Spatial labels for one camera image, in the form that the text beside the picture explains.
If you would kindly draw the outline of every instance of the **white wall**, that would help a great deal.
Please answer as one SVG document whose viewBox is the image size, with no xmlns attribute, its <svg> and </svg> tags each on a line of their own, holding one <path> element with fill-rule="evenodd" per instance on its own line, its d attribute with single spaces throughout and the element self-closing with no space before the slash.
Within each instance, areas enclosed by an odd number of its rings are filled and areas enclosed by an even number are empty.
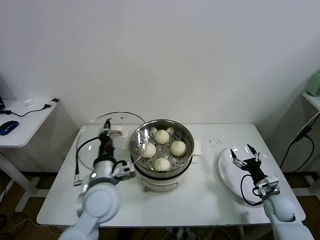
<svg viewBox="0 0 320 240">
<path fill-rule="evenodd" d="M 61 164 L 77 128 L 116 110 L 255 123 L 280 157 L 312 112 L 300 92 L 320 67 L 319 8 L 317 0 L 1 1 L 6 88 L 61 99 L 43 147 L 59 160 L 44 150 L 19 167 L 57 171 L 49 166 Z"/>
</svg>

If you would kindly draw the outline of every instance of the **blue mouse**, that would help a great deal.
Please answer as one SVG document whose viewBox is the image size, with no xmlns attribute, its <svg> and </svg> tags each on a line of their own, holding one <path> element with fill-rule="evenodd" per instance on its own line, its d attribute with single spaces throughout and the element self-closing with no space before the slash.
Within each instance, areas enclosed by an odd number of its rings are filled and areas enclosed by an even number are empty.
<svg viewBox="0 0 320 240">
<path fill-rule="evenodd" d="M 4 136 L 10 133 L 19 125 L 18 121 L 7 121 L 0 126 L 0 135 Z"/>
</svg>

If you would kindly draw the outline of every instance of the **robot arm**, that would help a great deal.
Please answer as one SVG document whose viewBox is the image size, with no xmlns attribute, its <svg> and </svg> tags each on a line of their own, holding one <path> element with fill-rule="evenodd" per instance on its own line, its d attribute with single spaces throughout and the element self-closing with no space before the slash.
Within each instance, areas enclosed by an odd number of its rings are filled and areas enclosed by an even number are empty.
<svg viewBox="0 0 320 240">
<path fill-rule="evenodd" d="M 68 227 L 60 240 L 97 240 L 99 225 L 118 213 L 121 198 L 116 185 L 135 177 L 132 163 L 114 159 L 114 146 L 108 119 L 99 134 L 98 158 L 93 163 L 93 171 L 81 181 L 81 194 L 77 199 L 78 221 Z"/>
<path fill-rule="evenodd" d="M 275 240 L 314 240 L 309 229 L 296 219 L 296 207 L 286 197 L 280 195 L 279 180 L 267 176 L 261 170 L 260 153 L 247 145 L 253 158 L 240 160 L 231 149 L 233 163 L 252 177 L 258 196 L 261 198 L 265 215 L 270 219 Z"/>
</svg>

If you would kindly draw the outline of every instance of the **white table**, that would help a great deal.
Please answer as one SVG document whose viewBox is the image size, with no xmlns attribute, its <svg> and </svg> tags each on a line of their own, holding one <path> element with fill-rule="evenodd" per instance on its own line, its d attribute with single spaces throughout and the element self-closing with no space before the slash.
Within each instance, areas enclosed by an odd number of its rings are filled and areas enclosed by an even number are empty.
<svg viewBox="0 0 320 240">
<path fill-rule="evenodd" d="M 311 96 L 307 92 L 302 95 L 307 99 L 318 111 L 320 111 L 320 96 Z M 310 184 L 309 187 L 293 188 L 296 196 L 315 196 L 320 201 L 320 179 L 314 181 L 311 176 L 305 176 L 306 181 Z"/>
<path fill-rule="evenodd" d="M 23 115 L 26 112 L 41 109 L 44 104 L 48 103 L 51 100 L 52 98 L 37 99 L 36 104 L 33 106 L 24 106 L 23 100 L 3 100 L 3 102 L 5 104 L 6 110 L 11 110 L 16 114 Z M 57 105 L 54 104 L 50 108 L 46 108 L 38 112 L 32 112 L 24 117 L 19 117 L 13 114 L 0 114 L 0 125 L 11 120 L 19 122 L 19 125 L 8 135 L 0 136 L 0 150 L 1 148 L 24 147 L 56 106 Z M 0 169 L 2 169 L 7 175 L 11 177 L 11 181 L 5 187 L 6 193 L 11 188 L 14 182 L 25 189 L 25 193 L 23 194 L 21 200 L 15 208 L 16 212 L 22 212 L 24 210 L 29 198 L 45 198 L 47 196 L 47 189 L 36 188 L 36 185 L 40 179 L 39 177 L 34 177 L 31 181 L 29 181 L 18 169 L 16 169 L 16 167 L 1 151 Z M 4 192 L 0 195 L 0 200 L 2 198 L 4 198 Z"/>
<path fill-rule="evenodd" d="M 144 192 L 136 178 L 122 181 L 117 187 L 122 196 L 118 214 L 103 227 L 168 227 L 168 226 L 227 226 L 270 223 L 263 207 L 248 206 L 243 199 L 232 193 L 218 173 L 218 159 L 223 150 L 251 144 L 267 155 L 273 163 L 274 174 L 279 179 L 281 194 L 296 206 L 296 217 L 304 220 L 306 215 L 286 181 L 278 164 L 272 157 L 264 140 L 252 124 L 187 124 L 194 140 L 201 142 L 202 156 L 186 171 L 183 182 L 171 192 Z M 101 126 L 90 125 L 83 132 L 80 143 L 96 137 Z M 130 136 L 136 125 L 124 125 L 122 129 Z M 125 140 L 114 141 L 115 158 L 129 160 L 128 150 L 123 150 Z M 97 156 L 99 141 L 88 144 L 86 154 L 80 156 L 92 166 Z M 48 226 L 70 226 L 78 217 L 76 200 L 80 187 L 74 187 L 76 141 L 73 143 L 55 181 L 37 216 L 38 223 Z M 90 171 L 80 164 L 80 175 Z"/>
</svg>

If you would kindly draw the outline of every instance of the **metal steamer tray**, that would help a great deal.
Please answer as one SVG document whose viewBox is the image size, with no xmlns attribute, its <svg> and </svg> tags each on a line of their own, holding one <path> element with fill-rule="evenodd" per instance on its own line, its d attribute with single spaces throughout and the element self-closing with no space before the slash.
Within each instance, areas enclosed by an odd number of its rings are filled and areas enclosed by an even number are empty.
<svg viewBox="0 0 320 240">
<path fill-rule="evenodd" d="M 159 144 L 155 141 L 158 130 L 166 130 L 169 133 L 169 141 Z M 171 153 L 171 144 L 174 141 L 182 141 L 186 145 L 186 153 L 183 156 L 174 156 Z M 141 157 L 142 145 L 152 143 L 156 152 L 152 158 Z M 169 180 L 183 174 L 190 166 L 194 151 L 194 139 L 189 130 L 182 124 L 166 119 L 149 121 L 140 126 L 131 136 L 129 142 L 131 160 L 136 170 L 143 176 L 154 180 Z M 168 171 L 154 170 L 154 162 L 158 158 L 166 158 L 171 164 Z"/>
</svg>

